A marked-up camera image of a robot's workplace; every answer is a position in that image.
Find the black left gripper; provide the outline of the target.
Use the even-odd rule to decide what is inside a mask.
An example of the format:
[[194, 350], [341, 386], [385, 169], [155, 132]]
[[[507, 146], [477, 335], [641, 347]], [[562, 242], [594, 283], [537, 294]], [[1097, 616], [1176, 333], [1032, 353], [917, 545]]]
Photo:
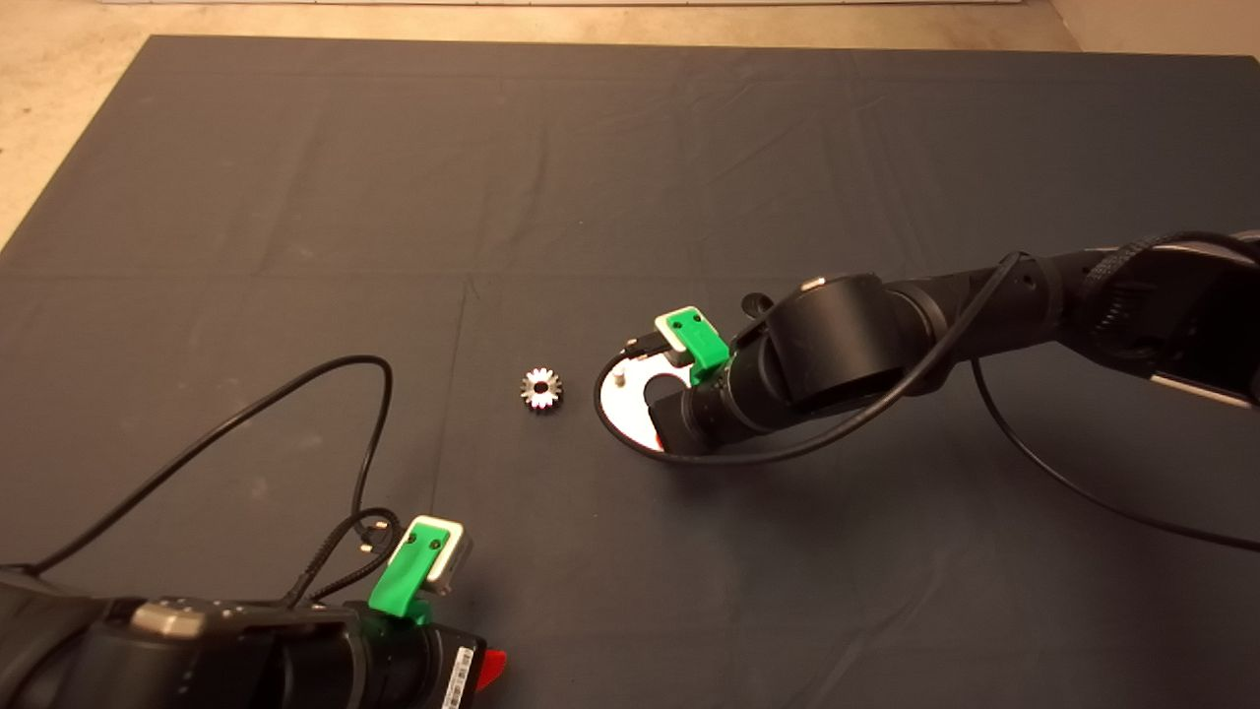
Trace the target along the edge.
[[508, 660], [476, 633], [382, 613], [362, 615], [358, 646], [354, 708], [472, 708]]

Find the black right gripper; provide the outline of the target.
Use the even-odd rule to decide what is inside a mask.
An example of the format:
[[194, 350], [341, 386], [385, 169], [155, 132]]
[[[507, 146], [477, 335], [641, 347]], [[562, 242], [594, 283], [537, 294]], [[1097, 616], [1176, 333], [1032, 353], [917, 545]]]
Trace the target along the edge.
[[709, 380], [648, 406], [662, 450], [713, 455], [790, 426], [782, 364], [769, 345], [737, 351]]

